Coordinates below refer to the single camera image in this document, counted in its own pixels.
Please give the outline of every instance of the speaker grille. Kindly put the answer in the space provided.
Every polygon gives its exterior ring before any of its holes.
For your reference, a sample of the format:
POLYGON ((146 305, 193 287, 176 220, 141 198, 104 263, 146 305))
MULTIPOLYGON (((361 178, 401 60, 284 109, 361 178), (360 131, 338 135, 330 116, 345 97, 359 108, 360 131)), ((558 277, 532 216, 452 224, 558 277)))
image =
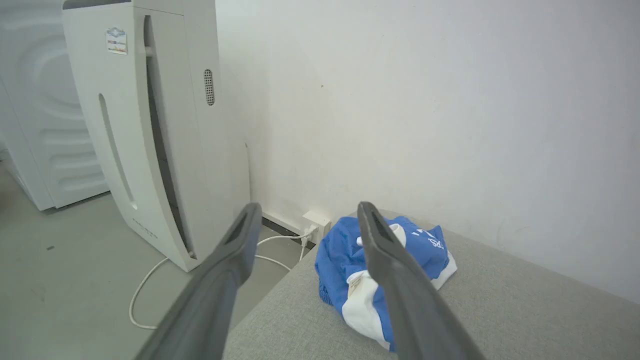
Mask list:
POLYGON ((204 71, 204 90, 207 94, 207 104, 212 106, 213 103, 216 102, 216 97, 213 94, 213 76, 209 69, 204 71))

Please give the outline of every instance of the gray floor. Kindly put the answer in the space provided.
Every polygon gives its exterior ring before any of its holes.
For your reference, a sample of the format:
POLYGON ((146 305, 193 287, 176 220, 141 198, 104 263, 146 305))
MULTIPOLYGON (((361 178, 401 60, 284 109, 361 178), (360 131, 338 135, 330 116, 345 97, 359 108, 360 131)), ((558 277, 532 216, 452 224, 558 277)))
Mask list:
MULTIPOLYGON (((260 238, 273 235, 263 228, 260 238)), ((277 239, 258 253, 293 267, 300 245, 277 239)), ((40 212, 0 163, 1 357, 132 359, 151 331, 129 322, 129 301, 163 258, 127 227, 109 194, 40 212)), ((286 273, 256 259, 231 326, 286 273)), ((189 276, 172 263, 158 269, 138 297, 137 321, 156 324, 189 276)))

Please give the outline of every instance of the gray upholstered ottoman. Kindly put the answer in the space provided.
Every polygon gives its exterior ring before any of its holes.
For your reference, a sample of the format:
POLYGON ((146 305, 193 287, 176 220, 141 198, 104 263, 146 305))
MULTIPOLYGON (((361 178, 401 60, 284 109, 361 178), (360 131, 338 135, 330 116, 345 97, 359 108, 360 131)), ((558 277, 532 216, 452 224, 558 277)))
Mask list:
MULTIPOLYGON (((488 359, 640 359, 639 305, 457 234, 444 235, 458 272, 440 294, 488 359)), ((226 360, 396 358, 320 300, 316 252, 232 330, 226 360)))

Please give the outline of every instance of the air purifier vent slot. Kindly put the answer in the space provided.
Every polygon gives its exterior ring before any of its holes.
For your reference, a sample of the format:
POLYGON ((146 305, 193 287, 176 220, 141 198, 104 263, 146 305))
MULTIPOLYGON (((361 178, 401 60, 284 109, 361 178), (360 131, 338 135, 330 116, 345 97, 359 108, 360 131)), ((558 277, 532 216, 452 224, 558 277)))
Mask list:
POLYGON ((204 71, 204 90, 207 93, 207 104, 212 106, 216 97, 213 94, 213 75, 209 69, 204 71))
MULTIPOLYGON (((145 46, 155 47, 153 18, 149 15, 145 15, 143 26, 145 46)), ((182 242, 187 252, 193 253, 193 243, 189 239, 189 234, 186 233, 183 214, 180 208, 180 195, 177 193, 177 188, 174 184, 175 175, 173 173, 173 158, 169 156, 170 151, 168 148, 169 138, 167 134, 167 122, 176 121, 176 119, 168 119, 164 116, 164 110, 161 102, 162 94, 159 92, 159 97, 156 97, 155 95, 154 89, 160 88, 158 83, 159 78, 157 59, 153 57, 147 58, 149 117, 151 119, 151 130, 156 148, 158 168, 164 185, 164 193, 166 194, 166 199, 169 203, 173 220, 175 221, 175 226, 178 229, 178 233, 182 238, 182 242)))

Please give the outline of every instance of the blue and white clothing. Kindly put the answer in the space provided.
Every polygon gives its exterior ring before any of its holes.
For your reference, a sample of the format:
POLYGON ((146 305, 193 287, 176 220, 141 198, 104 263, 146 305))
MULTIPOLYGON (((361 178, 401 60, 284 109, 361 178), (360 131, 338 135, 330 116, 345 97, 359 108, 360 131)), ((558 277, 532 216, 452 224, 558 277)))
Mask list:
MULTIPOLYGON (((458 269, 442 229, 420 229, 406 217, 387 220, 391 230, 431 279, 436 289, 458 269)), ((360 334, 395 351, 382 288, 367 271, 358 219, 341 218, 318 245, 316 272, 320 298, 336 308, 360 334)))

